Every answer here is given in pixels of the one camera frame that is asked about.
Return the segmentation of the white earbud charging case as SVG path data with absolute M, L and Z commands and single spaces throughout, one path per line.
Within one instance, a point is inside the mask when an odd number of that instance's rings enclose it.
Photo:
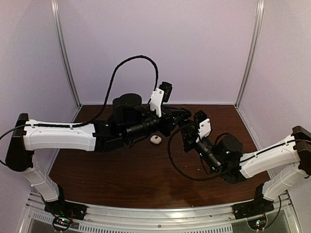
M 162 138 L 158 135 L 153 135 L 151 138 L 150 138 L 150 142 L 154 145 L 159 145 L 161 142 L 162 142 Z

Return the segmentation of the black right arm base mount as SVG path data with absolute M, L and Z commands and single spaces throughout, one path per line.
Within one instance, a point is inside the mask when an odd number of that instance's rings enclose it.
M 248 219 L 248 226 L 255 231 L 262 231 L 267 226 L 266 213 L 274 210 L 274 202 L 266 200 L 263 196 L 263 185 L 255 190 L 255 197 L 251 201 L 234 204 L 235 219 Z

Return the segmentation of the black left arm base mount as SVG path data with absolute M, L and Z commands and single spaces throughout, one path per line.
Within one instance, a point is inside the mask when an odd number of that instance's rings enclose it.
M 87 206 L 65 200 L 64 190 L 58 185 L 58 200 L 47 202 L 43 197 L 45 204 L 44 211 L 53 215 L 52 226 L 57 232 L 67 231 L 73 224 L 73 220 L 84 220 Z

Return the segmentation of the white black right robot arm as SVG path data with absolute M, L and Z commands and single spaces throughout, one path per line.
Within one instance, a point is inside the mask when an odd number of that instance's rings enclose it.
M 293 127 L 292 134 L 280 142 L 252 153 L 243 153 L 243 144 L 230 133 L 219 135 L 219 142 L 211 143 L 208 138 L 211 126 L 207 120 L 179 124 L 179 129 L 184 151 L 195 150 L 210 172 L 218 172 L 228 183 L 243 182 L 264 171 L 286 166 L 257 189 L 259 196 L 249 203 L 253 214 L 260 214 L 268 206 L 268 201 L 275 200 L 311 175 L 311 133 L 301 126 Z

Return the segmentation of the black earbud charging case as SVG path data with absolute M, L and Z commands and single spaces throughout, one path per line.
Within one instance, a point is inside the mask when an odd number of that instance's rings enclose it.
M 183 108 L 182 110 L 183 110 L 182 120 L 187 121 L 191 117 L 192 113 L 189 109 Z

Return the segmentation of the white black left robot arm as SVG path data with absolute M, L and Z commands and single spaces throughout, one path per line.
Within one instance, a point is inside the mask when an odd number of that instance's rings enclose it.
M 166 97 L 153 97 L 148 108 L 142 106 L 138 94 L 124 94 L 113 100 L 112 114 L 107 120 L 90 123 L 47 123 L 30 120 L 20 114 L 12 133 L 4 164 L 21 172 L 43 200 L 60 216 L 70 211 L 60 186 L 51 180 L 33 158 L 37 149 L 76 149 L 109 152 L 134 145 L 152 133 L 170 136 L 178 122 L 188 119 L 191 112 L 185 108 L 163 106 Z

